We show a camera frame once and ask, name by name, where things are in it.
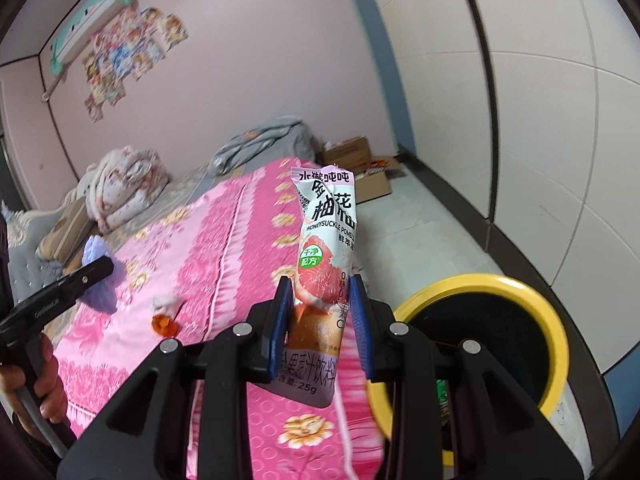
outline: orange object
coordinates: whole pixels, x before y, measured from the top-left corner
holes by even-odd
[[[169,316],[158,314],[151,319],[151,328],[163,337],[173,337],[178,333],[180,326]]]

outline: finger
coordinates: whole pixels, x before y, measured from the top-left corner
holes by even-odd
[[[58,360],[53,357],[48,363],[42,365],[42,371],[38,380],[33,385],[35,394],[42,398],[53,391],[58,380]]]
[[[0,390],[9,393],[24,386],[24,372],[15,365],[0,365]]]
[[[57,416],[62,406],[62,401],[65,398],[65,389],[62,386],[62,380],[57,379],[56,387],[53,391],[45,397],[40,405],[40,413],[44,418],[51,418]]]
[[[65,420],[66,417],[66,409],[68,407],[68,399],[66,398],[66,394],[62,397],[62,403],[60,407],[56,410],[56,414],[53,415],[49,420],[54,424],[58,424]]]
[[[53,344],[46,334],[40,334],[40,352],[44,362],[48,363],[53,357]]]

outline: green round badge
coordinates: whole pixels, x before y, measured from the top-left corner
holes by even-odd
[[[298,266],[302,269],[310,269],[319,265],[322,261],[322,249],[317,245],[309,245],[300,253]]]

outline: human hand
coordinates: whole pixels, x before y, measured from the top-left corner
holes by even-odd
[[[41,334],[40,352],[44,364],[40,376],[36,380],[33,390],[42,400],[40,413],[53,424],[65,420],[67,398],[62,380],[58,376],[58,360],[53,355],[53,345],[50,339]],[[14,409],[20,423],[31,436],[43,440],[38,428],[18,400],[17,390],[24,386],[25,376],[22,369],[16,365],[0,365],[0,391],[4,394],[9,405]]]

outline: open cardboard box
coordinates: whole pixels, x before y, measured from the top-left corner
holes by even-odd
[[[321,154],[325,165],[335,164],[339,168],[352,171],[356,175],[356,204],[373,200],[391,193],[391,184],[386,177],[389,171],[400,170],[400,164],[392,156],[372,157],[367,137],[355,137],[345,140],[337,146],[325,150]],[[373,174],[372,164],[383,161],[385,169]]]

